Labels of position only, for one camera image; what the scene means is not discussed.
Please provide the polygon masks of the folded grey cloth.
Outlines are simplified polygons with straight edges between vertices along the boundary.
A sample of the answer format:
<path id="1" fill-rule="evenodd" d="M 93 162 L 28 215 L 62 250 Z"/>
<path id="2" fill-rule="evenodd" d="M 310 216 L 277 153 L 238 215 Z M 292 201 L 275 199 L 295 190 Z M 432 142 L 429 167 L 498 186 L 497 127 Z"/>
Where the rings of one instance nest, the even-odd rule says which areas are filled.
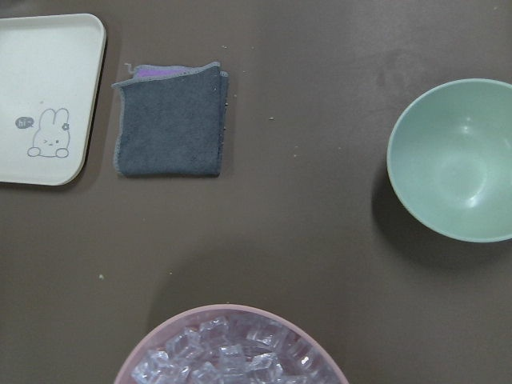
<path id="1" fill-rule="evenodd" d="M 125 177 L 221 173 L 229 75 L 204 66 L 139 65 L 116 82 L 114 168 Z"/>

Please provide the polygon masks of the cream rabbit tray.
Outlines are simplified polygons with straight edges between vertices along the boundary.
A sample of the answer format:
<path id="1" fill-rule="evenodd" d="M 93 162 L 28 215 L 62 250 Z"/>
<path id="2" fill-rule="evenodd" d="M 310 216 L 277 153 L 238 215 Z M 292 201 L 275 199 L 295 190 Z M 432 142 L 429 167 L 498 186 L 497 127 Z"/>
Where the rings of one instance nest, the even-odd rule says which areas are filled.
<path id="1" fill-rule="evenodd" d="M 1 180 L 60 186 L 86 159 L 106 45 L 92 14 L 1 20 Z"/>

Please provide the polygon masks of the mint green bowl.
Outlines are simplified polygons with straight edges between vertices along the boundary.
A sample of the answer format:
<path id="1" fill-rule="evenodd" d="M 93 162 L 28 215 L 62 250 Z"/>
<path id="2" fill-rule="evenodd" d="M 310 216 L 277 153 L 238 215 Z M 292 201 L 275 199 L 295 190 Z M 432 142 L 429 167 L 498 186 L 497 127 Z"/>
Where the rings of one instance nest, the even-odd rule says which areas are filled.
<path id="1" fill-rule="evenodd" d="M 464 242 L 511 238 L 511 85 L 466 78 L 416 98 L 386 150 L 390 184 L 421 224 Z"/>

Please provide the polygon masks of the pink bowl of ice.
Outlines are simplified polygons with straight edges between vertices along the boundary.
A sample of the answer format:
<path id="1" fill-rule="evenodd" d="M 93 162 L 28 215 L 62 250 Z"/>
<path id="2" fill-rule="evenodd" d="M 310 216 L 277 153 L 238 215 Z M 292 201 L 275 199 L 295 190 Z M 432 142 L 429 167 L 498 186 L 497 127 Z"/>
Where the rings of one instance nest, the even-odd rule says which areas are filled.
<path id="1" fill-rule="evenodd" d="M 304 330 L 250 306 L 201 306 L 154 328 L 132 350 L 117 383 L 345 383 Z"/>

